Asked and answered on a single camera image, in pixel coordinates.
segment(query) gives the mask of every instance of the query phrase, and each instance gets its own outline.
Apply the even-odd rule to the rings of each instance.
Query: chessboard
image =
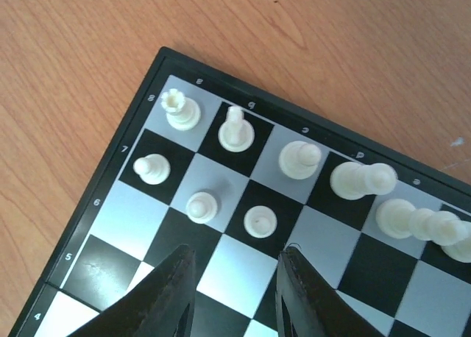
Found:
[[[170,91],[196,103],[189,130],[172,125],[163,108]],[[252,127],[237,152],[220,140],[230,110],[242,110]],[[240,130],[235,124],[231,132]],[[318,151],[301,179],[280,169],[280,153],[293,142]],[[168,162],[151,170],[153,183],[144,181],[147,163],[141,173],[135,166],[149,155]],[[385,194],[345,199],[331,185],[344,163],[386,164],[397,183]],[[210,220],[187,213],[199,193],[216,200]],[[392,199],[471,222],[467,184],[163,47],[10,335],[67,336],[188,244],[198,282],[193,337],[277,336],[275,270],[289,245],[385,336],[471,336],[471,265],[432,240],[385,234],[376,215]],[[276,218],[255,228],[259,236],[245,220],[257,206]]]

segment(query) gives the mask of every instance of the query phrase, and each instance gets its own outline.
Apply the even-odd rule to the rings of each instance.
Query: wooden table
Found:
[[[0,335],[163,45],[471,182],[470,2],[2,0]]]

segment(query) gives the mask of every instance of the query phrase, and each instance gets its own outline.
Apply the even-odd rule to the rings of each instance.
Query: chess piece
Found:
[[[170,126],[179,131],[188,131],[198,124],[201,110],[193,99],[187,98],[175,88],[163,93],[161,99],[160,104],[167,112],[167,121]]]
[[[286,176],[296,180],[304,180],[314,174],[321,156],[321,150],[315,144],[294,141],[283,147],[278,164]]]
[[[133,168],[142,181],[150,185],[161,184],[170,175],[170,163],[162,155],[147,155],[138,158]]]
[[[413,235],[423,241],[448,246],[466,238],[467,228],[454,213],[427,208],[416,209],[404,199],[389,199],[376,211],[376,222],[383,233],[392,238],[408,238]]]
[[[467,237],[453,245],[442,246],[442,250],[452,259],[462,263],[471,263],[471,223],[465,221]]]
[[[277,228],[277,217],[270,208],[255,206],[245,213],[244,227],[254,238],[267,238]]]
[[[207,192],[194,194],[186,203],[186,214],[197,224],[208,223],[218,212],[216,199]]]
[[[254,137],[253,127],[247,120],[244,120],[242,108],[229,107],[226,121],[218,132],[221,146],[229,152],[243,152],[252,145]]]
[[[363,166],[346,162],[337,166],[330,176],[333,192],[342,199],[355,200],[366,195],[386,195],[397,184],[396,171],[384,163]]]

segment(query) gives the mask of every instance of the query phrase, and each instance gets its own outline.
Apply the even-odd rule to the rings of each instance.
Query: board frame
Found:
[[[38,278],[34,288],[32,289],[20,314],[18,315],[18,318],[16,319],[16,322],[13,325],[9,336],[13,337],[21,332],[24,323],[29,317],[30,311],[35,306],[35,303],[40,296],[42,288],[45,284],[47,284],[48,278],[54,270],[56,262],[60,259],[66,244],[68,243],[70,237],[72,236],[77,225],[79,224],[82,218],[82,214],[84,213],[89,201],[91,200],[93,192],[99,184],[100,179],[102,178],[102,175],[105,172],[105,169],[107,168],[113,155],[118,149],[121,143],[121,139],[124,137],[128,126],[131,124],[131,121],[137,113],[141,102],[147,95],[147,92],[151,87],[151,84],[156,74],[158,73],[163,61],[167,59],[183,63],[185,64],[185,66],[188,66],[189,69],[200,71],[202,74],[207,75],[210,78],[217,79],[220,83],[224,85],[230,85],[231,88],[235,88],[244,94],[253,96],[253,99],[255,100],[264,100],[265,102],[268,102],[274,105],[275,107],[287,110],[288,112],[294,114],[299,118],[304,118],[321,128],[329,130],[329,132],[332,132],[341,138],[347,139],[350,142],[354,142],[360,145],[364,149],[369,149],[374,153],[381,154],[382,156],[387,157],[388,159],[399,163],[402,166],[413,169],[424,177],[430,178],[436,182],[439,182],[445,187],[458,191],[458,193],[461,193],[463,195],[463,198],[466,198],[467,196],[471,198],[471,186],[469,186],[465,182],[462,182],[461,180],[457,180],[445,173],[442,173],[434,168],[431,168],[430,166],[425,165],[424,163],[414,160],[411,157],[394,151],[393,149],[390,149],[370,138],[360,135],[357,132],[353,132],[352,130],[349,130],[339,124],[329,121],[326,118],[323,118],[315,113],[309,112],[304,108],[298,107],[297,105],[292,104],[291,102],[285,99],[281,99],[280,97],[277,97],[274,94],[271,94],[270,92],[257,88],[254,85],[251,85],[234,76],[226,74],[216,68],[212,68],[209,65],[206,65],[198,60],[195,60],[189,56],[177,52],[167,46],[163,46],[160,48],[159,52],[155,56],[155,59],[150,65],[149,70],[145,74],[145,77],[141,85],[139,86],[134,98],[132,99],[130,106],[124,114],[124,117],[119,123],[115,134],[113,135],[110,143],[108,144],[108,147],[102,155],[102,159],[99,161],[95,172],[93,173],[89,183],[85,187],[85,190],[83,191],[83,194],[80,200],[78,201],[78,204],[74,212],[72,213],[71,218],[65,226],[65,229],[62,235],[60,236],[56,247],[54,248],[50,258],[48,259],[40,277]],[[465,207],[463,209],[471,211],[471,200],[468,207]]]

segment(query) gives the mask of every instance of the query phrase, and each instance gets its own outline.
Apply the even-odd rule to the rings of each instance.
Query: white square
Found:
[[[124,184],[114,183],[90,234],[143,260],[168,206]]]
[[[337,294],[376,330],[380,331],[385,336],[389,334],[392,329],[392,324],[394,324],[394,319],[392,317],[363,302],[360,302],[355,298],[352,298],[350,295],[346,295],[341,291],[337,291]]]
[[[179,131],[170,126],[167,121],[167,114],[162,108],[162,99],[160,97],[164,92],[169,91],[170,88],[176,88],[180,92],[183,92],[186,97],[193,99],[199,105],[201,117],[198,124],[196,124],[193,129],[188,131]],[[203,142],[203,139],[205,138],[206,133],[221,106],[222,99],[215,94],[212,94],[197,85],[188,83],[176,76],[170,76],[161,91],[152,91],[151,87],[151,92],[149,94],[151,93],[156,95],[155,98],[157,100],[147,117],[144,128],[196,152],[199,149],[199,146],[201,146],[201,143]]]
[[[280,169],[278,157],[284,146],[293,141],[304,141],[315,144],[321,150],[322,157],[317,170],[312,176],[304,180],[294,180],[287,177]],[[265,147],[263,148],[251,178],[276,192],[279,192],[295,201],[305,204],[317,181],[330,149],[286,127],[275,125]]]
[[[278,332],[273,331],[258,321],[252,320],[247,331],[245,331],[244,337],[278,337]]]
[[[433,197],[414,186],[406,184],[404,182],[397,182],[396,188],[387,195],[376,196],[375,201],[369,211],[369,215],[366,218],[363,229],[363,233],[382,241],[383,243],[394,247],[414,258],[420,258],[424,251],[426,241],[418,240],[414,237],[406,239],[394,239],[384,234],[376,223],[376,210],[378,207],[388,199],[406,199],[412,203],[416,208],[428,208],[429,210],[439,210],[442,206],[442,201]]]
[[[98,313],[58,291],[35,337],[66,337]]]
[[[141,262],[131,280],[130,286],[127,287],[126,294],[133,290],[153,269],[154,267],[150,266],[148,263]]]
[[[252,318],[276,267],[274,258],[224,234],[197,291]]]
[[[186,213],[186,204],[193,194],[208,192],[218,202],[218,213],[206,225],[223,233],[248,182],[249,178],[237,171],[195,154],[170,205]]]
[[[396,319],[431,337],[461,337],[471,313],[471,284],[419,261]]]
[[[360,232],[324,213],[305,206],[287,241],[333,288],[337,288],[360,237]]]

